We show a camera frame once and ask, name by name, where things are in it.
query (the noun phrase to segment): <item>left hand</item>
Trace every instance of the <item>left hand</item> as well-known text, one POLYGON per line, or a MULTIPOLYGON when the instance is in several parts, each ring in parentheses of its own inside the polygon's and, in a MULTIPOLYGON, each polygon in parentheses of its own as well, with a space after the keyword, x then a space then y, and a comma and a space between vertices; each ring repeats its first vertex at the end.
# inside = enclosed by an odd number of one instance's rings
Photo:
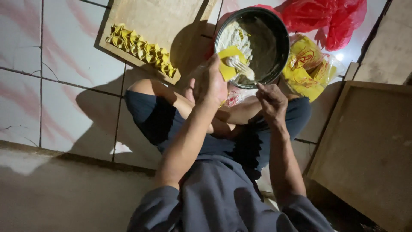
POLYGON ((202 77, 196 81, 200 101, 220 106, 227 99, 227 82, 219 70, 220 57, 214 54, 207 62, 202 77))

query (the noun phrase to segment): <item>concrete floor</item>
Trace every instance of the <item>concrete floor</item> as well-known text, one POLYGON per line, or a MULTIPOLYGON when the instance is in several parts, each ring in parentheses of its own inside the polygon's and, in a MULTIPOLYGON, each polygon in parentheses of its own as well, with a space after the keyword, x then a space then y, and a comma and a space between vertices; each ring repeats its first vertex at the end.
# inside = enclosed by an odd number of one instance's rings
POLYGON ((125 231, 151 177, 0 148, 0 231, 125 231))

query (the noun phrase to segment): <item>hand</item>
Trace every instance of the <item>hand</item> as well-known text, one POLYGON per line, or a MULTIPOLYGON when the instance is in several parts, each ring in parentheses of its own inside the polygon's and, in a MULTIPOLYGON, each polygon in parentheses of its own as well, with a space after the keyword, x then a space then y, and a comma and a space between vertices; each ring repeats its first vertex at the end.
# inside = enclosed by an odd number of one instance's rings
POLYGON ((262 111, 269 127, 286 125, 285 116, 288 108, 288 98, 275 84, 264 86, 257 84, 256 97, 262 104, 262 111))
POLYGON ((214 54, 207 62, 206 69, 196 81, 199 100, 220 106, 227 99, 227 82, 219 70, 220 57, 214 54))

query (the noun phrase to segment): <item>forearm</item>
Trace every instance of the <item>forearm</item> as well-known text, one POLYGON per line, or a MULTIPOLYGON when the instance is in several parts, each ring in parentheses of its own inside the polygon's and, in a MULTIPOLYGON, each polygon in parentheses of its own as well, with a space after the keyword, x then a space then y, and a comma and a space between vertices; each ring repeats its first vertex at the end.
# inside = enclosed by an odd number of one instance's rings
POLYGON ((280 205, 290 195, 306 196, 302 174, 284 123, 272 128, 269 172, 272 188, 280 205))
POLYGON ((157 186, 170 185, 179 189, 178 182, 196 160, 218 107, 207 102, 194 106, 163 154, 155 176, 157 186))

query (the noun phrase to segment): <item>wooden tray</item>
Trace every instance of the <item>wooden tray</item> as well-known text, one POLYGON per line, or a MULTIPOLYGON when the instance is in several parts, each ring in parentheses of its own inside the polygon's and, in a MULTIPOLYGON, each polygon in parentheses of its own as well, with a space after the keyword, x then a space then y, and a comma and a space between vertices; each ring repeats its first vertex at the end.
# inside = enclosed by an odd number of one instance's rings
POLYGON ((200 21, 207 21, 217 0, 114 0, 99 45, 121 58, 144 68, 171 84, 180 79, 179 68, 186 63, 192 38, 199 33, 200 21), (124 23, 148 43, 159 44, 170 52, 173 78, 163 74, 130 53, 106 42, 113 24, 124 23))

